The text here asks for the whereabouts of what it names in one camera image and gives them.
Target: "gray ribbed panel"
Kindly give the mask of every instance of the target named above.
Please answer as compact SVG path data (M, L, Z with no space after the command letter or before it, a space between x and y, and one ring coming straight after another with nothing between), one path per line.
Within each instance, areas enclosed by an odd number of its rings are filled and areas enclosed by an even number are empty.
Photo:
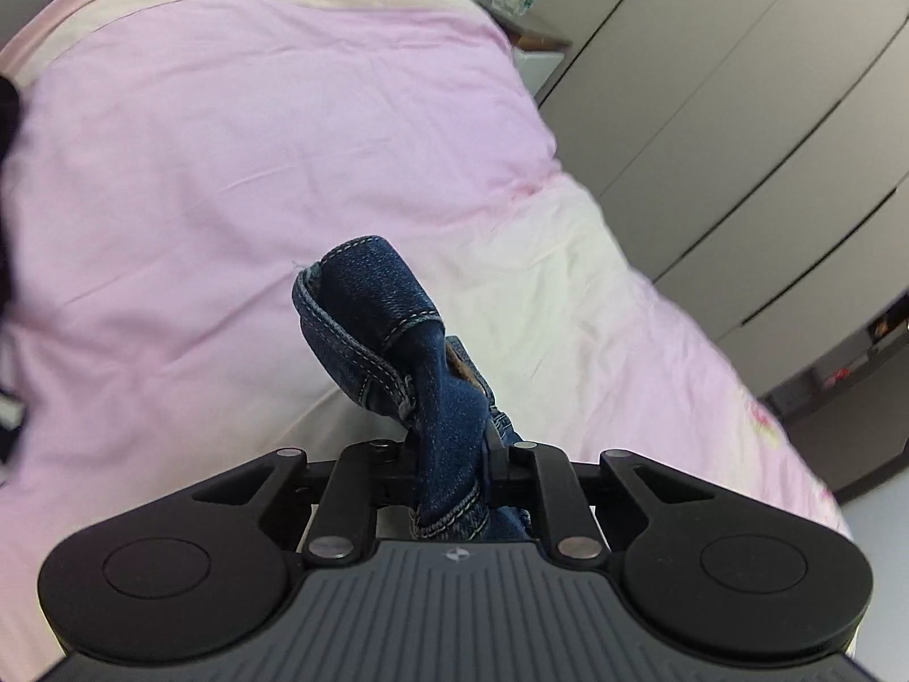
M47 682L867 682L844 658L742 670L654 640L603 576L553 567L534 544L383 542L320 570L257 637L178 667L70 658Z

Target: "white logo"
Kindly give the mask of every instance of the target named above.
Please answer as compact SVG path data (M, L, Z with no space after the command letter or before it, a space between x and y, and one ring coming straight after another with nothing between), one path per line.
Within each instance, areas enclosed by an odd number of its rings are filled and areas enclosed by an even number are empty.
M467 549L458 546L458 548L448 549L448 551L445 552L445 558L451 559L453 562L462 562L465 561L465 559L470 558L470 552L467 551Z

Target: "blue denim jeans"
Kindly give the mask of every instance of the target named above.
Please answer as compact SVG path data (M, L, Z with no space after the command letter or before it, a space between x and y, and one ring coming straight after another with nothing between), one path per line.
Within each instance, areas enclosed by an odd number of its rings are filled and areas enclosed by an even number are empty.
M293 297L303 336L344 393L416 436L414 537L526 540L526 513L490 510L482 487L487 424L503 444L520 438L391 244L338 246L297 276Z

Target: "silver screw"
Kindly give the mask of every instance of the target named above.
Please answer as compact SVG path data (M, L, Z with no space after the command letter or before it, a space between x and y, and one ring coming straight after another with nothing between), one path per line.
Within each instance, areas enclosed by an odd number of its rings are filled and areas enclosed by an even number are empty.
M309 542L309 551L320 559L343 559L353 551L353 544L342 535L320 535Z
M603 551L603 545L586 535L573 535L559 541L559 554L569 559L595 559Z

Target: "bedspread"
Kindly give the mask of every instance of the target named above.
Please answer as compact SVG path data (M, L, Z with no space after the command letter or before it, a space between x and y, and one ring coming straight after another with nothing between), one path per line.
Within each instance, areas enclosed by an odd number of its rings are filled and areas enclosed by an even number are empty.
M394 243L524 438L628 448L844 530L628 267L469 1L54 7L0 54L27 87L3 359L31 407L0 487L0 679L61 654L35 578L66 535L278 446L396 435L328 379L290 298L359 235Z

